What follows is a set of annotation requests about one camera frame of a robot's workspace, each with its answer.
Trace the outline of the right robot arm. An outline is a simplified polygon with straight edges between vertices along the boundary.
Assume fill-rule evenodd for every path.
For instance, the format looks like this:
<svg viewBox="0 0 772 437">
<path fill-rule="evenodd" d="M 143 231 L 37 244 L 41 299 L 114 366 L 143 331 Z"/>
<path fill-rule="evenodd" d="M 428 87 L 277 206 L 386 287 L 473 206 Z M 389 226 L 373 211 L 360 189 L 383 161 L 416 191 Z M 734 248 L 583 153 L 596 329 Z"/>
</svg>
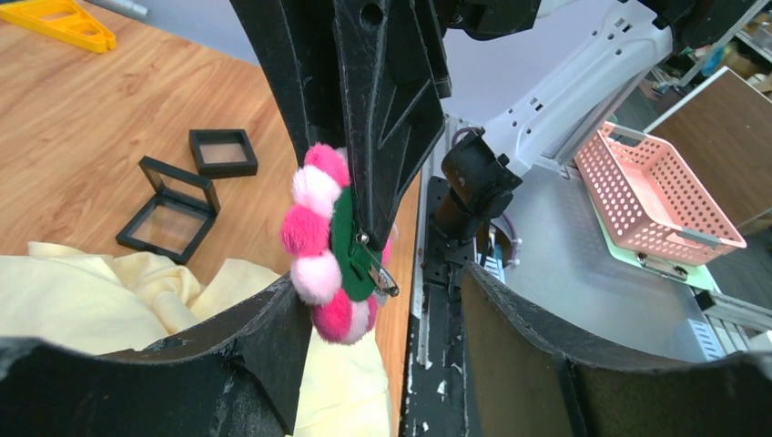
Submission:
<svg viewBox="0 0 772 437">
<path fill-rule="evenodd" d="M 236 1 L 298 158 L 348 151 L 356 233 L 382 249 L 445 114 L 482 122 L 516 175 L 748 1 Z"/>
</svg>

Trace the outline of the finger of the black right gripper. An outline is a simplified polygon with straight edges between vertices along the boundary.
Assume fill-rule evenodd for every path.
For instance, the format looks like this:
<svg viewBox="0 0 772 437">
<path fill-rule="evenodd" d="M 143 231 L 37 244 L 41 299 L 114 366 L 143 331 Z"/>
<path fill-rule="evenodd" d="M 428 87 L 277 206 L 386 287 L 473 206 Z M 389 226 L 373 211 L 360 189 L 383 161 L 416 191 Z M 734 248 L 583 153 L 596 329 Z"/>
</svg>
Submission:
<svg viewBox="0 0 772 437">
<path fill-rule="evenodd" d="M 355 158 L 350 124 L 355 73 L 343 49 L 353 1 L 234 1 L 232 7 L 269 83 L 298 161 L 324 143 Z"/>
</svg>

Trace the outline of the pink flower brooch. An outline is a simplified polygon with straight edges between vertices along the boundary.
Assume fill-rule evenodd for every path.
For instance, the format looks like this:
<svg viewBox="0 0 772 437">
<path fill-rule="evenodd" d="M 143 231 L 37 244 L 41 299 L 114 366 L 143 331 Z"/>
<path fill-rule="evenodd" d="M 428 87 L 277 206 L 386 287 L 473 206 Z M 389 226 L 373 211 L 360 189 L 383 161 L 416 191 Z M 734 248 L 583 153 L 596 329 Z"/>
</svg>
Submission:
<svg viewBox="0 0 772 437">
<path fill-rule="evenodd" d="M 293 257 L 291 282 L 327 342 L 353 344 L 371 331 L 378 309 L 400 289 L 386 270 L 391 246 L 371 249 L 356 228 L 343 148 L 317 143 L 292 180 L 293 205 L 280 238 Z"/>
</svg>

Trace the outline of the cream yellow garment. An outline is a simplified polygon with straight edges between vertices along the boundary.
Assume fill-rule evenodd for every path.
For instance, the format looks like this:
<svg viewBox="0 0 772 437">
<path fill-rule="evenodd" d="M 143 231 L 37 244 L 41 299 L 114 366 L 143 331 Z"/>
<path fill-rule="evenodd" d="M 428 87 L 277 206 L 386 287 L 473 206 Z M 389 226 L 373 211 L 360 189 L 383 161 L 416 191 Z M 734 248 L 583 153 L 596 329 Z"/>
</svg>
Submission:
<svg viewBox="0 0 772 437">
<path fill-rule="evenodd" d="M 227 259 L 210 283 L 148 252 L 87 254 L 32 242 L 1 258 L 1 332 L 90 354 L 140 350 L 254 296 L 273 270 Z M 312 334 L 300 387 L 298 436 L 389 436 L 389 379 L 372 332 L 351 345 Z"/>
</svg>

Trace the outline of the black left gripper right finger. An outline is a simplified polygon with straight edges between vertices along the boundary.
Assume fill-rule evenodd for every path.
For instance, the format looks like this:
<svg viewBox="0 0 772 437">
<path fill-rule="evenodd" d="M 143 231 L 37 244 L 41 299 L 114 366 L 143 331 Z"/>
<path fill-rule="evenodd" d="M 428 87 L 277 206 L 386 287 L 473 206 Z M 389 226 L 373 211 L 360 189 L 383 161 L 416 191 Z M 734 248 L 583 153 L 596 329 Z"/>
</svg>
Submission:
<svg viewBox="0 0 772 437">
<path fill-rule="evenodd" d="M 771 356 L 689 363 L 599 337 L 478 264 L 461 285 L 486 436 L 768 436 Z"/>
</svg>

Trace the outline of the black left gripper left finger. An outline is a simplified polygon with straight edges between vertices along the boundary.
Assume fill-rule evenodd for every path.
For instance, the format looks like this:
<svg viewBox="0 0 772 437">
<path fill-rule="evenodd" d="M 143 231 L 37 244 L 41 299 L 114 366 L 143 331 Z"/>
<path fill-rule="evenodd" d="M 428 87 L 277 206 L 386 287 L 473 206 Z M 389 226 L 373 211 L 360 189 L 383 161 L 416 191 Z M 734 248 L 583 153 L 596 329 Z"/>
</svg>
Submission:
<svg viewBox="0 0 772 437">
<path fill-rule="evenodd" d="M 1 340 L 4 436 L 285 436 L 310 342 L 288 276 L 142 351 Z"/>
</svg>

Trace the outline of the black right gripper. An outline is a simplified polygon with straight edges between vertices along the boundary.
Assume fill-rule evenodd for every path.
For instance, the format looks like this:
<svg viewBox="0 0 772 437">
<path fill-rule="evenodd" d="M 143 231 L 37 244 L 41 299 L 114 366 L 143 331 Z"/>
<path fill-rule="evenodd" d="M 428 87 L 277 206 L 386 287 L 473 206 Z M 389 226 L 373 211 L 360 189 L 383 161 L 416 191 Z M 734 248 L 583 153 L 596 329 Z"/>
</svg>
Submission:
<svg viewBox="0 0 772 437">
<path fill-rule="evenodd" d="M 372 249 L 385 246 L 405 191 L 444 130 L 441 100 L 451 82 L 442 34 L 459 29 L 488 41 L 529 30 L 541 2 L 334 2 L 357 229 Z"/>
</svg>

